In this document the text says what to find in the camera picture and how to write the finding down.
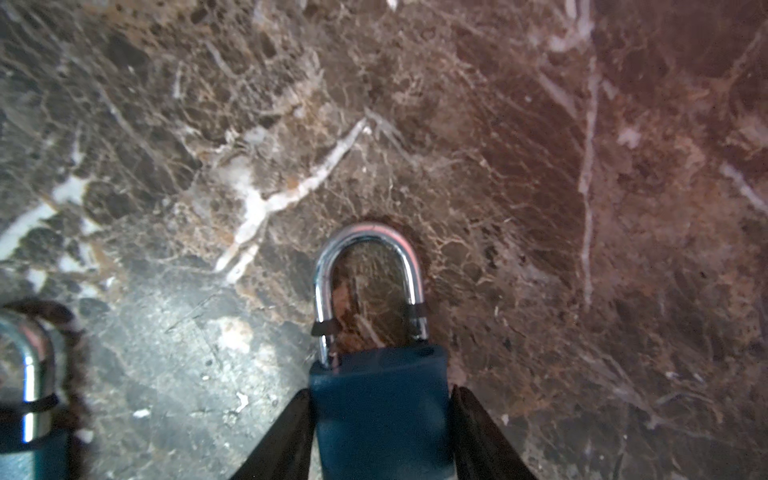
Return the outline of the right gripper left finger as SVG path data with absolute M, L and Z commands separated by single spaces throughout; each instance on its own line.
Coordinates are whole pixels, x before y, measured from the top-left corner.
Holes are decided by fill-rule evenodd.
M 298 391 L 231 480 L 307 480 L 316 426 L 310 390 Z

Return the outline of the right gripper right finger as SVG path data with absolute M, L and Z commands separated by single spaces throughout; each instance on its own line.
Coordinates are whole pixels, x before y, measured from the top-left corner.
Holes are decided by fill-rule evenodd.
M 459 480 L 537 480 L 467 387 L 452 389 L 449 427 Z

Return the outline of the blue padlock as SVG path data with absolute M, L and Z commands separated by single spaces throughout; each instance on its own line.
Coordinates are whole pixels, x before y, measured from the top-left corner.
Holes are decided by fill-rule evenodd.
M 399 260 L 410 343 L 339 354 L 341 323 L 332 302 L 332 273 L 349 247 L 378 242 Z M 363 222 L 337 231 L 319 254 L 314 275 L 318 341 L 309 373 L 322 475 L 326 479 L 450 479 L 447 354 L 429 340 L 421 267 L 397 230 Z
M 75 314 L 36 297 L 1 306 L 1 338 L 18 355 L 20 397 L 1 400 L 1 477 L 77 479 L 89 427 Z

